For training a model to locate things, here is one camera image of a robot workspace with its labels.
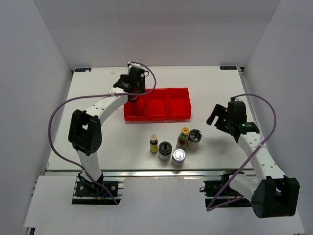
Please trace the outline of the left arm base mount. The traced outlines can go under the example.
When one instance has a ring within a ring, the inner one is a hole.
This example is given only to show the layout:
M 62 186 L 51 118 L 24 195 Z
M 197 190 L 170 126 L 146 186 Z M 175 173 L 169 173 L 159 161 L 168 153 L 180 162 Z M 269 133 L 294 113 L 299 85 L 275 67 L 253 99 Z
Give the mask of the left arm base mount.
M 121 180 L 108 180 L 105 181 L 103 176 L 100 179 L 103 180 L 102 184 L 108 189 L 110 194 L 99 185 L 95 185 L 94 182 L 87 181 L 79 173 L 76 177 L 74 185 L 74 191 L 72 196 L 73 205 L 118 205 L 121 201 L 123 193 L 123 181 Z

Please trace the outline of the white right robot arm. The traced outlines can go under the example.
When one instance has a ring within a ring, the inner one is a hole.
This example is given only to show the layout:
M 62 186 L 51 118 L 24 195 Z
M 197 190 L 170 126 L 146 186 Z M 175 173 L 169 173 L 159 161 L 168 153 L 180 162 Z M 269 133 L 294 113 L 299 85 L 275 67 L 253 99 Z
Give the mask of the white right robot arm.
M 239 196 L 233 202 L 247 199 L 258 218 L 294 216 L 300 184 L 296 178 L 288 177 L 276 164 L 265 142 L 261 141 L 257 125 L 247 121 L 245 103 L 233 99 L 227 107 L 215 105 L 206 123 L 213 124 L 234 138 L 247 156 L 244 163 L 252 165 L 258 180 L 254 182 L 248 178 L 242 172 L 242 166 L 225 173 L 221 178 L 221 188 L 208 204 L 207 210 L 218 207 L 214 202 L 222 193 L 233 195 L 238 192 Z

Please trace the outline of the small yellow label bottle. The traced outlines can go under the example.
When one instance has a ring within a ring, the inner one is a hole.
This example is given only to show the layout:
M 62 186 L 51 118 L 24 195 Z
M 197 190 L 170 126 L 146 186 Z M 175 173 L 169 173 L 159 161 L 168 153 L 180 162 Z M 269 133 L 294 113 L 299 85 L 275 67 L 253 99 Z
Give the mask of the small yellow label bottle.
M 156 134 L 152 134 L 150 137 L 150 152 L 151 153 L 158 152 L 158 140 Z

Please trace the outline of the red lid sauce jar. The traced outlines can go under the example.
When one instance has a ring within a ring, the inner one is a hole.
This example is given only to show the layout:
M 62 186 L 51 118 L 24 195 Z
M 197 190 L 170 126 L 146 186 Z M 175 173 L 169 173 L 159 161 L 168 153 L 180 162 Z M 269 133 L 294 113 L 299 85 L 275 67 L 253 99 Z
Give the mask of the red lid sauce jar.
M 128 101 L 130 103 L 136 103 L 138 101 L 138 99 L 139 99 L 139 96 L 137 96 L 137 95 L 129 95 L 128 96 Z

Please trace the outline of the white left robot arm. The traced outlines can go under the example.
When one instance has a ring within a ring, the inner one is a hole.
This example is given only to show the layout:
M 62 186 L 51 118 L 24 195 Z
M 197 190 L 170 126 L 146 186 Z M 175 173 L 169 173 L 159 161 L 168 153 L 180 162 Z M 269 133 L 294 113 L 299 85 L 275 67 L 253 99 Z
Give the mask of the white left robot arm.
M 137 94 L 145 92 L 145 70 L 130 65 L 127 74 L 122 74 L 113 85 L 108 97 L 81 111 L 72 114 L 68 140 L 76 150 L 80 165 L 84 168 L 79 179 L 87 185 L 92 195 L 103 191 L 103 174 L 99 167 L 97 151 L 102 143 L 101 126 L 120 106 L 128 101 L 136 102 Z

